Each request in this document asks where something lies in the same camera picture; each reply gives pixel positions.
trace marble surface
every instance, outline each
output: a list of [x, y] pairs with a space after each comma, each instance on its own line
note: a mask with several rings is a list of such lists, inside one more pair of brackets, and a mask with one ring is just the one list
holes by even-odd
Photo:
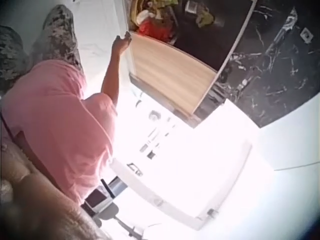
[[[211, 91], [223, 89], [259, 127], [314, 97], [320, 91], [317, 9], [309, 1], [259, 0]], [[300, 36], [304, 28], [313, 35], [310, 42]], [[196, 114], [203, 119], [216, 107], [209, 92]]]

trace cabinet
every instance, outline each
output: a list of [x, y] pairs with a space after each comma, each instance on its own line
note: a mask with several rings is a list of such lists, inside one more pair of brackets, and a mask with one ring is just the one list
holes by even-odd
[[217, 71], [174, 46], [131, 34], [131, 74], [140, 82], [139, 87], [151, 97], [163, 98], [185, 116], [192, 116]]

